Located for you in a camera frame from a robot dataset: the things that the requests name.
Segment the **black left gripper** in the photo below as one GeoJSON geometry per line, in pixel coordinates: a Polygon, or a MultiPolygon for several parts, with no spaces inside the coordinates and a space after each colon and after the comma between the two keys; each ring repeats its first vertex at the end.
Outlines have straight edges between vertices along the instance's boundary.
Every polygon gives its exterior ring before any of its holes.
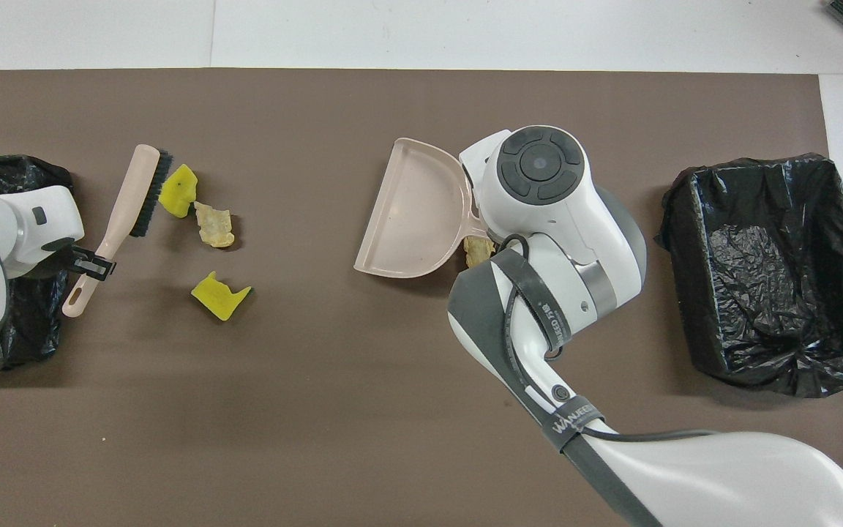
{"type": "Polygon", "coordinates": [[[114,271],[116,263],[97,255],[94,251],[84,249],[76,244],[68,244],[59,251],[59,266],[68,272],[79,273],[81,276],[98,281],[105,281],[114,271]]]}

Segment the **beige hand brush black bristles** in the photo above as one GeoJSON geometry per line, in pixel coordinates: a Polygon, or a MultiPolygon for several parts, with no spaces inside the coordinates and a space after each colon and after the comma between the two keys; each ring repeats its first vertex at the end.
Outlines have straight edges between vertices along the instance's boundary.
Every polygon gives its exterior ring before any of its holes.
{"type": "MultiPolygon", "coordinates": [[[[171,164],[173,156],[166,150],[147,144],[135,147],[108,218],[107,229],[94,253],[115,261],[115,254],[124,240],[145,236],[171,164]]],[[[64,301],[61,313],[71,318],[80,316],[100,283],[103,281],[80,275],[64,301]]]]}

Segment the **yellow and green sponge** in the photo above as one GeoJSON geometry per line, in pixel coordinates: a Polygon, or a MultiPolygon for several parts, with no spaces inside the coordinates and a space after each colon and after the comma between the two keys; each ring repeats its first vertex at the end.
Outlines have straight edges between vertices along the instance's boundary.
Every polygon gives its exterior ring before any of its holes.
{"type": "Polygon", "coordinates": [[[196,173],[187,164],[181,164],[162,184],[160,206],[176,219],[184,219],[197,200],[197,188],[196,173]]]}

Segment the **notched yellow sponge piece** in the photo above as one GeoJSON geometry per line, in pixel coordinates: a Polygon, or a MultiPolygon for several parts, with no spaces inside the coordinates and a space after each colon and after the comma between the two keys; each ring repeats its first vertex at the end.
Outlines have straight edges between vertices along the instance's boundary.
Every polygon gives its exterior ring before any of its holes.
{"type": "Polygon", "coordinates": [[[215,271],[211,271],[191,289],[190,296],[206,307],[218,320],[229,321],[252,291],[254,288],[251,285],[232,291],[228,284],[217,279],[215,271]]]}

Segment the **beige orange bread chunk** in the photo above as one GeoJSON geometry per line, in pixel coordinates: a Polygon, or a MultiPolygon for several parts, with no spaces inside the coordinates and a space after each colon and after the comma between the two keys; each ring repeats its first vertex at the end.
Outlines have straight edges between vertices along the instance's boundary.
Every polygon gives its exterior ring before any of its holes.
{"type": "Polygon", "coordinates": [[[194,201],[193,206],[201,241],[214,249],[231,247],[236,240],[232,233],[231,211],[220,210],[200,201],[194,201]]]}

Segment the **beige plastic dustpan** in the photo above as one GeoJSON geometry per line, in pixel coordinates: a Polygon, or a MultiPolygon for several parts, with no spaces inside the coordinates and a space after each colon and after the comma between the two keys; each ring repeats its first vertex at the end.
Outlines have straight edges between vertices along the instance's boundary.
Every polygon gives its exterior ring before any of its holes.
{"type": "Polygon", "coordinates": [[[488,234],[460,161],[424,141],[397,139],[354,269],[415,279],[438,270],[469,236],[488,234]]]}

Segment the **open bin with black bag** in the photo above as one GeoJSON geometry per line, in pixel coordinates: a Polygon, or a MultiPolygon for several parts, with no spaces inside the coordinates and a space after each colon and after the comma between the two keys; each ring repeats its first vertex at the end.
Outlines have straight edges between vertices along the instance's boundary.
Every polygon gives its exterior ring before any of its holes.
{"type": "Polygon", "coordinates": [[[670,254],[690,361],[748,390],[843,391],[843,182],[808,153],[681,171],[656,243],[670,254]]]}

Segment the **brown table mat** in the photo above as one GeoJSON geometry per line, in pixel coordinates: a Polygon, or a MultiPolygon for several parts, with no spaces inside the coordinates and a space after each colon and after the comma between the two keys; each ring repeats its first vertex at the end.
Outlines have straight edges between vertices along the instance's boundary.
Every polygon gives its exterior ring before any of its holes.
{"type": "Polygon", "coordinates": [[[815,75],[0,71],[0,154],[71,171],[100,242],[134,146],[198,175],[237,241],[155,210],[47,362],[0,373],[0,527],[623,527],[455,340],[458,254],[353,267],[395,139],[578,137],[652,240],[688,167],[828,154],[815,75]],[[229,321],[190,296],[251,294],[229,321]]]}

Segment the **yellowish beige bread chunk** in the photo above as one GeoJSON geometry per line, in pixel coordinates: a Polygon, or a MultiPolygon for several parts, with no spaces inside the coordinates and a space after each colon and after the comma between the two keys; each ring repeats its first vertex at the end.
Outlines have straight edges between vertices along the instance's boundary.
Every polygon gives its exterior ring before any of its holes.
{"type": "Polygon", "coordinates": [[[488,261],[496,251],[494,241],[485,236],[466,236],[462,241],[462,247],[464,247],[465,264],[468,268],[488,261]]]}

